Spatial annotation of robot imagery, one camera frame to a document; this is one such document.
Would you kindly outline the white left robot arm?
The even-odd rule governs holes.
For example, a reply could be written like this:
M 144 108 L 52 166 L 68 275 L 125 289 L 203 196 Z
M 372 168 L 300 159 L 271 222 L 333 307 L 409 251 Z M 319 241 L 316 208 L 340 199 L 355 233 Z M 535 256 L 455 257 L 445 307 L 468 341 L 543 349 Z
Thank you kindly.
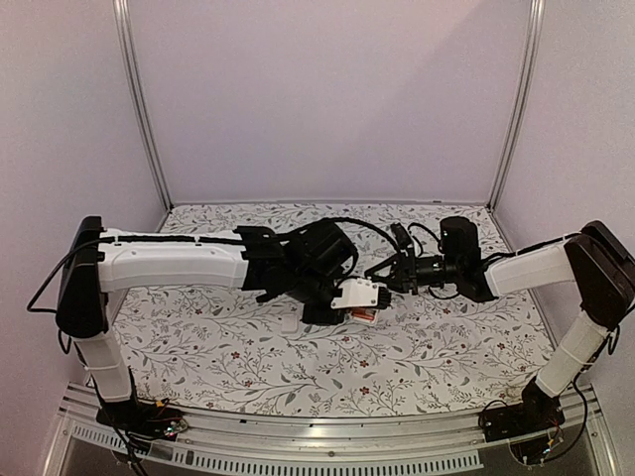
M 140 235 L 105 229 L 100 217 L 89 216 L 63 261 L 56 323 L 73 338 L 110 415 L 137 430 L 147 409 L 134 397 L 134 379 L 109 329 L 109 294 L 211 286 L 254 292 L 259 302 L 287 296 L 323 309 L 341 295 L 336 285 L 344 263 L 357 258 L 344 232 L 324 220 L 284 234 L 239 226 L 215 236 Z

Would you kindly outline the white remote control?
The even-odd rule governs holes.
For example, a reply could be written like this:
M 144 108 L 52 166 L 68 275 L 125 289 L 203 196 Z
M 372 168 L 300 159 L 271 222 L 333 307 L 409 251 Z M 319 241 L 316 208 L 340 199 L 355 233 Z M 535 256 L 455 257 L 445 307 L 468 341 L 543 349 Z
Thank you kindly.
M 355 306 L 348 308 L 346 314 L 354 322 L 366 326 L 375 326 L 382 311 L 384 311 L 384 308 L 377 306 Z

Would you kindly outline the right aluminium frame post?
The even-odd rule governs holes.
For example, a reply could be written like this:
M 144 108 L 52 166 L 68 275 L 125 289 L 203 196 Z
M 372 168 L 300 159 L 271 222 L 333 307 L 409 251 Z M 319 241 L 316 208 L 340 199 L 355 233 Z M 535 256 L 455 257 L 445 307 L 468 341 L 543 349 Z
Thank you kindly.
M 530 2 L 526 39 L 516 93 L 494 177 L 494 183 L 487 202 L 487 207 L 491 212 L 494 212 L 501 202 L 505 185 L 511 171 L 515 150 L 521 135 L 540 47 L 545 6 L 546 2 L 544 0 L 532 0 Z

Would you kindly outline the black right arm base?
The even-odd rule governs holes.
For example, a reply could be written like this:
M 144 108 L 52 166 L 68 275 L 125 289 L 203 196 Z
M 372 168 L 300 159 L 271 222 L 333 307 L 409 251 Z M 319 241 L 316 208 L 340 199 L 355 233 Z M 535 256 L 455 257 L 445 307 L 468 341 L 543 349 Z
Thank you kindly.
M 565 422 L 560 398 L 551 397 L 534 377 L 521 394 L 521 402 L 499 407 L 486 406 L 478 417 L 478 426 L 486 442 L 514 438 L 560 426 Z

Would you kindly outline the left aluminium frame post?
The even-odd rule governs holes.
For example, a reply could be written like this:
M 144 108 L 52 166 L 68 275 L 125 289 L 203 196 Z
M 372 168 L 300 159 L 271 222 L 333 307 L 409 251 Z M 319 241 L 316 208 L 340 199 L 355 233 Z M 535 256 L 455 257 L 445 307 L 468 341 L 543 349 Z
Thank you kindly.
M 171 211 L 174 208 L 174 203 L 161 163 L 148 104 L 144 94 L 142 75 L 135 49 L 130 5 L 126 0 L 114 0 L 112 5 L 123 66 L 142 147 L 158 198 L 163 208 L 166 211 Z

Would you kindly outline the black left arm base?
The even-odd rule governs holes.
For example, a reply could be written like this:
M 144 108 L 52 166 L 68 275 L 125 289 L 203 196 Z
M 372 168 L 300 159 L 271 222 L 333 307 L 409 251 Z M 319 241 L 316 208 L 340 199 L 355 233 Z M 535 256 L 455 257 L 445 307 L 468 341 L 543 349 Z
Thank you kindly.
M 100 387 L 94 383 L 99 401 L 97 422 L 148 440 L 175 441 L 178 434 L 189 428 L 184 413 L 172 408 L 168 399 L 152 404 L 140 402 L 131 370 L 128 370 L 128 384 L 128 395 L 111 402 L 104 399 Z

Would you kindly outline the aluminium frame post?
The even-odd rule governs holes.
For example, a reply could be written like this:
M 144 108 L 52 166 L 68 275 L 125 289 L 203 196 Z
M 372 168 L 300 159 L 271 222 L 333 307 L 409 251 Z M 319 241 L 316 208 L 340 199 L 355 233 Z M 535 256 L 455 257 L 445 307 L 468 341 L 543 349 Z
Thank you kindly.
M 174 208 L 174 203 L 161 163 L 148 104 L 144 94 L 142 75 L 135 49 L 130 5 L 126 0 L 114 0 L 112 5 L 123 66 L 142 147 L 158 198 L 163 208 L 166 211 L 171 211 Z
M 521 135 L 540 47 L 545 6 L 546 2 L 544 0 L 532 0 L 530 2 L 526 39 L 516 93 L 494 177 L 494 183 L 487 202 L 487 207 L 491 212 L 494 212 L 501 202 L 505 185 L 511 171 L 515 150 Z

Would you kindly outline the floral patterned table mat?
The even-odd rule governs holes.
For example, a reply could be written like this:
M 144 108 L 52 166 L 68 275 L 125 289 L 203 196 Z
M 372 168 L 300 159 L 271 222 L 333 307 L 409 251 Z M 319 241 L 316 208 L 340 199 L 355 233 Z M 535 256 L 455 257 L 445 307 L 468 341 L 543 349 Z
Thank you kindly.
M 394 222 L 435 226 L 448 207 L 403 205 L 195 205 L 158 234 L 215 236 L 239 225 L 279 232 L 345 216 L 364 271 L 392 252 Z M 375 326 L 301 322 L 287 296 L 211 286 L 132 288 L 110 326 L 137 395 L 216 411 L 293 417 L 401 416 L 515 401 L 553 351 L 524 292 L 491 302 L 453 286 L 394 295 Z M 281 332 L 296 317 L 299 330 Z

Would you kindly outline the white battery cover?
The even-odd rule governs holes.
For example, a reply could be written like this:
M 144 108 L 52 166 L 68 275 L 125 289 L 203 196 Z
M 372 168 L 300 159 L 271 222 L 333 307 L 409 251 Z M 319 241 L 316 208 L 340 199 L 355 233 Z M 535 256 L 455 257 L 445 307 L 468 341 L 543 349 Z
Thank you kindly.
M 299 330 L 299 321 L 293 316 L 284 316 L 281 319 L 281 332 L 283 334 L 294 334 Z

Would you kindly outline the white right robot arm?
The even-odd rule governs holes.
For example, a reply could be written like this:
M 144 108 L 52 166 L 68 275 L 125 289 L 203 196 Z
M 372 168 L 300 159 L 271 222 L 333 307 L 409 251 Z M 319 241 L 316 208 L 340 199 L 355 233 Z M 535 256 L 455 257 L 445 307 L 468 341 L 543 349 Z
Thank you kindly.
M 482 254 L 475 223 L 463 216 L 441 220 L 438 250 L 417 256 L 413 239 L 399 228 L 398 251 L 368 269 L 366 277 L 399 293 L 423 287 L 455 287 L 475 303 L 491 302 L 520 292 L 555 299 L 557 310 L 569 310 L 561 338 L 533 385 L 554 398 L 575 376 L 592 366 L 609 336 L 634 308 L 634 256 L 601 221 L 516 252 Z

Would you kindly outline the aluminium front rail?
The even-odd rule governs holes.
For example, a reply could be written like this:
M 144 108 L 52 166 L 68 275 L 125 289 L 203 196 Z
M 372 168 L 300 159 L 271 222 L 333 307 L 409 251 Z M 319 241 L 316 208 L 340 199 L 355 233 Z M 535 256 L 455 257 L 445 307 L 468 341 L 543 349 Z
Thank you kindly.
M 561 397 L 565 422 L 554 450 L 529 466 L 518 446 L 550 432 L 487 440 L 480 410 L 386 417 L 252 416 L 186 409 L 174 441 L 147 442 L 148 472 L 209 475 L 619 475 L 590 386 Z

